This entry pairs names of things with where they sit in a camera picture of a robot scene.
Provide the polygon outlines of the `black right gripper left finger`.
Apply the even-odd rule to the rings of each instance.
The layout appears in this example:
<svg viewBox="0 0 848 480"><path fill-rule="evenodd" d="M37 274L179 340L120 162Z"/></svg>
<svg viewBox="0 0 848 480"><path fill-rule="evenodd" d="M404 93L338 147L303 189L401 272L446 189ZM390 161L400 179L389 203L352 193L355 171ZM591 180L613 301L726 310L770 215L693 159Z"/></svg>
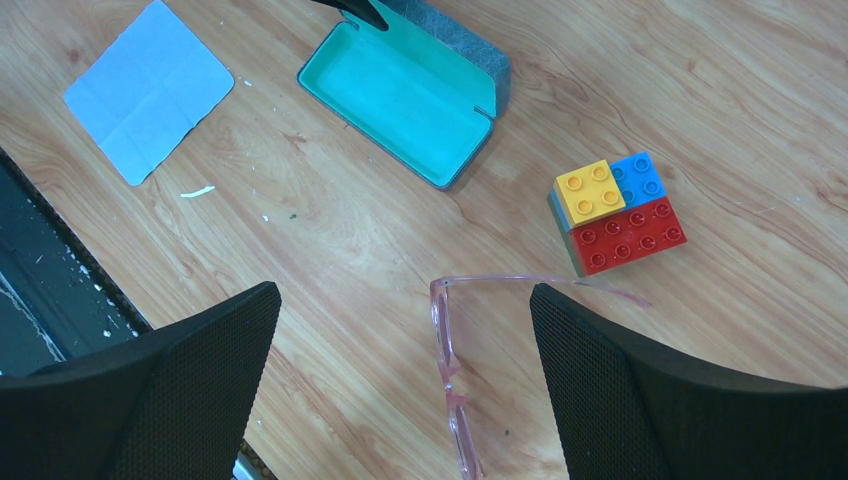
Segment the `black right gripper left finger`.
<svg viewBox="0 0 848 480"><path fill-rule="evenodd" d="M281 295L264 281L107 349L1 380L5 479L228 479Z"/></svg>

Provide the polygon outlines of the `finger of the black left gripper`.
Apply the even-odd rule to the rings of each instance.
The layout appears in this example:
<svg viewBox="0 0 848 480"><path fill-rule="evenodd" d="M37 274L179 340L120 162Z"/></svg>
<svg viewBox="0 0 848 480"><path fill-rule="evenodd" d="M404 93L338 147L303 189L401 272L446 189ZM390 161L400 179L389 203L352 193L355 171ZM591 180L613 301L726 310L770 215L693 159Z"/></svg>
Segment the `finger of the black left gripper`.
<svg viewBox="0 0 848 480"><path fill-rule="evenodd" d="M380 31L389 29L388 23L370 0L312 0L315 3L336 8L365 21Z"/></svg>

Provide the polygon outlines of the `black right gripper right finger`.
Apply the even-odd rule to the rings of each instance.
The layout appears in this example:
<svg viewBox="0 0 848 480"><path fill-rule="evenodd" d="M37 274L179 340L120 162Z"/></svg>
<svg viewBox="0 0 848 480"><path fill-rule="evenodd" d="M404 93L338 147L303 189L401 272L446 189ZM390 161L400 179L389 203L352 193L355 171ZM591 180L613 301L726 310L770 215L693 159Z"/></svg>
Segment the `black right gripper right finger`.
<svg viewBox="0 0 848 480"><path fill-rule="evenodd" d="M529 308L573 479L843 479L847 391L685 354L550 285Z"/></svg>

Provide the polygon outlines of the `grey glasses case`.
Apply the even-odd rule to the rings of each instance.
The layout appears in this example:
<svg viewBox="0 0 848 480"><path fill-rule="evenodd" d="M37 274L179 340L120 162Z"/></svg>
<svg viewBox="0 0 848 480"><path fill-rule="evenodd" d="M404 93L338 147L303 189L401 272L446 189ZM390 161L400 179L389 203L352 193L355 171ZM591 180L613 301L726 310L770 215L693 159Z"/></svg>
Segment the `grey glasses case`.
<svg viewBox="0 0 848 480"><path fill-rule="evenodd" d="M450 188L511 95L508 55L426 1L374 1L388 28L343 10L299 84L431 186Z"/></svg>

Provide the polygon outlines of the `light blue cleaning cloth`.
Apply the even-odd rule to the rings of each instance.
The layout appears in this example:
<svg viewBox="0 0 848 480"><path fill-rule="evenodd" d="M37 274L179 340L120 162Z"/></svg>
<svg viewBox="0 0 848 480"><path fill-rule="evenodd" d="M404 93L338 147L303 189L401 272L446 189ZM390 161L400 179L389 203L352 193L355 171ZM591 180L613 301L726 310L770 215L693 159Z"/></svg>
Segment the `light blue cleaning cloth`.
<svg viewBox="0 0 848 480"><path fill-rule="evenodd" d="M138 186L234 85L213 52L153 1L63 99L126 183Z"/></svg>

